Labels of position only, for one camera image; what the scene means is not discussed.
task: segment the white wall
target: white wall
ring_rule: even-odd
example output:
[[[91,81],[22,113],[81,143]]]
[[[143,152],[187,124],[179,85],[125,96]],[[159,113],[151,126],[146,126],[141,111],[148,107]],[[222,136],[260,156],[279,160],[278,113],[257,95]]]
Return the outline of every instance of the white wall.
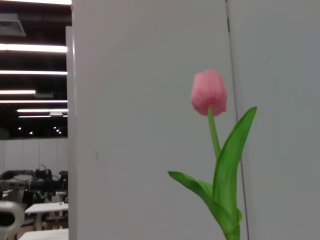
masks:
[[[40,164],[56,176],[68,170],[68,139],[0,140],[0,174],[5,170],[35,170]]]
[[[319,239],[320,1],[228,2],[250,239]]]
[[[224,238],[205,204],[167,170],[212,181],[208,120],[190,103],[196,72],[216,68],[226,81],[228,111],[217,118],[221,142],[236,122],[225,4],[73,1],[76,168],[70,171],[77,174],[78,240]],[[241,234],[247,239],[245,220]]]

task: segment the table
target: table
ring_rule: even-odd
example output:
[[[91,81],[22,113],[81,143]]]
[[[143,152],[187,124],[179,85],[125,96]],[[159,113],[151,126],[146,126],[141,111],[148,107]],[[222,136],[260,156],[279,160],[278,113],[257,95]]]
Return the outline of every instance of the table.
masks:
[[[22,235],[19,240],[68,240],[69,229],[29,231]]]
[[[53,203],[37,203],[25,210],[26,214],[36,214],[35,229],[41,231],[42,229],[42,214],[50,212],[67,211],[68,203],[53,202]]]

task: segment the ceiling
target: ceiling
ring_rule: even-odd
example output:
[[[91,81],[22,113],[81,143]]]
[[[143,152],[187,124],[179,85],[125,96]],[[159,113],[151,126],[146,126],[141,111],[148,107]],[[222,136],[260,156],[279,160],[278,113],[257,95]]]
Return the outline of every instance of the ceiling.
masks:
[[[17,14],[26,33],[26,36],[0,35],[0,44],[66,45],[66,26],[72,24],[69,5],[0,1],[0,13]],[[67,71],[66,54],[0,51],[0,70]],[[1,74],[0,90],[36,90],[37,93],[52,94],[51,98],[35,97],[33,94],[0,95],[0,100],[67,100],[67,76]],[[66,109],[67,103],[0,103],[0,128],[8,131],[10,138],[66,137],[67,117],[19,118],[39,113],[17,112],[17,109],[53,108]]]

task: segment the fluorescent light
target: fluorescent light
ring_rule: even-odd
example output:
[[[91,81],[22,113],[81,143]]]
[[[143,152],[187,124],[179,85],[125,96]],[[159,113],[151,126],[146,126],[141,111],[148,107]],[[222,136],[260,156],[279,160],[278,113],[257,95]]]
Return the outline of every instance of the fluorescent light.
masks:
[[[64,104],[67,100],[0,100],[0,104]]]
[[[11,95],[11,94],[35,94],[35,90],[0,90],[0,95]]]
[[[28,118],[51,118],[50,115],[35,115],[35,116],[19,116],[21,119],[28,119]]]
[[[66,46],[50,45],[24,45],[24,44],[0,44],[0,51],[28,51],[28,52],[49,52],[49,53],[66,53]]]
[[[71,0],[4,0],[9,2],[23,2],[23,3],[35,3],[35,4],[59,4],[59,5],[71,5]]]
[[[17,74],[17,75],[67,75],[66,71],[16,71],[0,70],[0,74]]]
[[[60,112],[60,111],[52,111],[52,112],[50,112],[50,116],[53,116],[53,117],[62,116],[62,112]]]
[[[68,109],[18,109],[18,113],[50,113],[50,112],[68,112]]]

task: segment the pink tulip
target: pink tulip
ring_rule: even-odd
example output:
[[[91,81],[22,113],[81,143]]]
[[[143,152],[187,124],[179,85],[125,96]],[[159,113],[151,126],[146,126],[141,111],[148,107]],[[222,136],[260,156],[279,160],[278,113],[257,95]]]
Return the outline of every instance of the pink tulip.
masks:
[[[216,70],[208,69],[194,76],[191,103],[198,113],[205,116],[208,109],[212,109],[214,116],[227,111],[226,86]]]

